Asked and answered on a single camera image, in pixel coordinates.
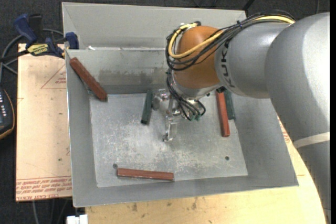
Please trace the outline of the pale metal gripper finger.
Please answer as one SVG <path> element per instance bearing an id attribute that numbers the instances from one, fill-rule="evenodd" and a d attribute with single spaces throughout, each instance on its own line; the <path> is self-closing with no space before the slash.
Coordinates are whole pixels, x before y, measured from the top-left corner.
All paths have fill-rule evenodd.
<path id="1" fill-rule="evenodd" d="M 157 111 L 160 108 L 161 102 L 168 101 L 170 93 L 167 89 L 158 89 L 153 93 L 152 109 Z"/>
<path id="2" fill-rule="evenodd" d="M 168 114 L 165 117 L 165 133 L 163 135 L 163 141 L 169 142 L 176 137 L 178 119 L 175 116 Z"/>

